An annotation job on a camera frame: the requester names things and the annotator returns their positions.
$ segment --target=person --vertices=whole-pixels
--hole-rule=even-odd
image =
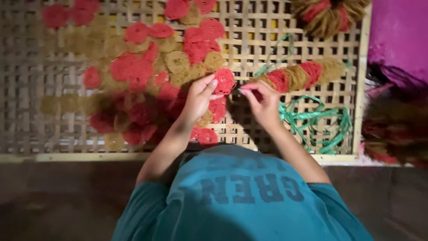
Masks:
[[[143,164],[112,241],[373,240],[282,125],[280,95],[264,82],[240,92],[283,160],[218,145],[180,162],[195,123],[221,97],[212,95],[217,83],[211,75],[192,84],[181,115]]]

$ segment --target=bamboo lattice tray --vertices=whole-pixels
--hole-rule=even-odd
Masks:
[[[45,55],[40,23],[40,9],[54,1],[27,3],[25,0],[1,1],[1,83],[0,109],[0,153],[1,154],[50,154],[50,153],[105,153],[103,136],[89,126],[82,111],[73,114],[44,116],[39,112],[39,101],[43,95],[78,93],[90,95],[82,82],[82,72],[87,67],[85,57],[73,53],[51,52]],[[72,1],[62,1],[70,5]],[[177,41],[182,41],[185,29],[178,22],[169,22],[163,17],[164,1],[110,0],[101,4],[99,14],[110,16],[110,25],[122,32],[133,21],[148,25],[165,22],[176,30]],[[312,87],[288,93],[281,98],[289,102],[300,95],[312,95],[326,103],[326,108],[344,106],[353,121],[351,131],[338,149],[340,154],[356,154],[360,143],[361,110],[356,103],[361,101],[361,86],[365,77],[370,12],[359,26],[330,39],[305,36],[298,21],[290,14],[291,3],[284,0],[234,1],[219,0],[217,7],[206,17],[213,17],[225,26],[226,38],[218,42],[234,72],[238,85],[244,84],[265,62],[275,62],[287,55],[289,42],[282,42],[277,51],[267,56],[276,41],[286,33],[294,38],[293,55],[280,67],[302,63],[327,56],[343,59],[353,66],[347,68],[341,79],[324,86]],[[63,39],[58,35],[58,47]],[[273,152],[269,136],[251,118],[250,108],[238,92],[229,96],[232,107],[221,124],[210,124],[220,142],[233,143],[263,153]],[[312,110],[316,103],[302,100],[297,105],[299,112]],[[335,123],[335,119],[320,122],[322,130]],[[318,132],[317,140],[332,138]],[[310,146],[315,153],[321,146]],[[123,152],[150,151],[153,147],[127,146]]]

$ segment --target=right hand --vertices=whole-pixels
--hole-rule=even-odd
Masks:
[[[253,91],[258,91],[262,95],[260,102],[254,96]],[[279,120],[280,94],[277,91],[265,82],[258,81],[242,86],[240,92],[250,103],[256,121],[266,131],[277,130],[279,126],[282,126]]]

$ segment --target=left hand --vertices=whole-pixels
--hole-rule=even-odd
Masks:
[[[217,84],[218,80],[214,79],[214,74],[194,82],[190,87],[180,118],[193,126],[208,110],[210,100],[223,97],[223,95],[213,94]]]

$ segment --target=wooden frame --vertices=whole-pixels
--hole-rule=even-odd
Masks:
[[[126,19],[133,19],[133,12],[137,12],[139,15],[138,20],[144,22],[157,22],[159,16],[162,14],[163,0],[153,1],[151,10],[142,10],[143,2],[140,3],[141,9],[132,9],[128,4],[127,7],[103,7],[104,13],[111,12],[124,12],[126,18],[122,15],[117,15],[117,22],[115,26],[126,27],[129,23]],[[13,9],[27,9],[36,12],[36,19],[40,20],[39,10],[41,6],[26,5],[24,0],[20,1],[19,6],[9,6],[8,2],[2,2],[2,9],[13,10]],[[117,5],[126,3],[123,0],[118,0]],[[323,58],[325,56],[333,56],[348,59],[348,61],[355,62],[357,65],[347,70],[344,79],[333,81],[331,86],[313,87],[310,90],[301,90],[285,95],[283,101],[288,102],[294,96],[299,95],[320,95],[324,100],[325,98],[331,98],[330,103],[327,103],[327,107],[345,106],[349,109],[351,117],[354,120],[354,126],[352,129],[353,135],[345,137],[344,145],[339,150],[337,156],[327,156],[314,154],[314,158],[320,163],[327,165],[334,164],[346,164],[346,165],[358,165],[357,153],[360,145],[360,133],[362,125],[362,114],[363,114],[363,95],[364,95],[364,80],[366,76],[366,63],[367,63],[367,50],[369,41],[370,31],[370,17],[371,17],[371,6],[367,8],[367,15],[363,19],[361,29],[352,28],[347,33],[340,33],[335,40],[332,39],[310,39],[304,36],[303,30],[296,27],[297,21],[293,19],[289,12],[290,7],[289,1],[282,0],[268,0],[255,4],[249,1],[235,1],[235,0],[219,0],[217,10],[208,14],[207,17],[213,17],[219,19],[219,21],[225,25],[227,37],[219,40],[220,46],[223,48],[223,57],[228,60],[228,67],[232,69],[236,74],[236,79],[239,84],[244,84],[249,77],[252,76],[264,62],[281,59],[286,54],[278,50],[276,55],[272,55],[267,60],[267,54],[270,50],[269,46],[275,44],[275,40],[278,39],[285,33],[292,33],[294,38],[297,39],[295,42],[295,53],[291,56],[287,63],[279,64],[279,67],[287,66],[287,64],[296,64],[304,62],[308,59]],[[12,15],[6,14],[1,20],[3,23],[7,23],[10,19],[18,21],[21,27],[25,27],[29,24],[26,21],[25,11],[20,15],[21,18],[14,18]],[[185,29],[182,25],[177,23],[171,23],[173,28],[177,31]],[[12,37],[27,38],[29,33],[15,33],[12,30],[8,33]],[[37,41],[38,45],[35,47],[28,47],[29,50],[42,51],[43,49],[43,33],[40,29],[37,30]],[[10,46],[1,45],[2,50],[10,49]],[[283,42],[279,45],[281,49],[288,49],[289,42]],[[358,54],[355,54],[355,48],[358,48]],[[18,96],[13,92],[9,92],[7,96],[0,96],[0,108],[7,111],[9,114],[6,118],[0,116],[0,162],[22,162],[22,161],[111,161],[111,160],[143,160],[147,157],[149,152],[144,150],[143,152],[135,153],[138,149],[133,147],[127,147],[128,153],[108,153],[108,150],[103,149],[102,145],[97,143],[102,140],[102,135],[94,133],[88,126],[86,116],[76,113],[70,114],[66,117],[55,116],[53,118],[41,117],[37,113],[37,104],[40,97],[47,94],[47,87],[44,86],[43,75],[38,75],[37,78],[31,80],[31,75],[35,72],[48,75],[48,79],[51,80],[48,84],[54,86],[53,93],[62,94],[66,86],[72,85],[71,91],[77,91],[86,95],[86,89],[80,86],[80,74],[83,70],[81,60],[76,59],[73,55],[68,55],[66,58],[60,60],[59,64],[54,64],[55,61],[59,61],[58,56],[49,55],[41,56],[38,55],[35,58],[22,58],[22,56],[2,56],[0,64],[7,66],[8,70],[0,73],[0,77],[3,80],[7,78],[16,77],[14,67],[23,66],[23,70],[19,69],[19,78],[23,82],[8,81],[0,85],[1,91],[7,89],[19,89]],[[26,67],[35,67],[35,69],[25,70]],[[64,72],[58,70],[58,68],[67,69],[67,76],[70,76],[69,82],[63,82],[61,78],[64,78]],[[34,95],[33,99],[32,86],[29,85],[30,81],[34,81]],[[239,100],[235,100],[235,97],[230,96],[232,103],[238,103]],[[306,108],[312,108],[313,103],[299,103],[297,105],[298,111],[304,111]],[[233,120],[230,114],[227,114],[225,120],[221,124],[210,125],[209,128],[213,128],[218,133],[220,140],[226,143],[232,143],[236,145],[242,145],[249,149],[257,149],[263,153],[271,153],[272,144],[269,137],[264,132],[257,133],[259,129],[258,125],[254,122],[245,123],[245,119],[250,115],[245,111],[247,106],[242,106],[240,109],[242,119],[240,121]],[[35,134],[32,132],[33,122],[37,123],[37,130]],[[68,127],[66,131],[63,131],[63,126]],[[52,128],[52,135],[47,135],[49,128]],[[250,133],[258,134],[261,139],[261,143],[256,145],[254,140],[251,138]],[[65,140],[67,144],[59,145],[61,140]],[[90,140],[93,143],[92,147],[87,144]],[[320,146],[311,147],[317,151]]]

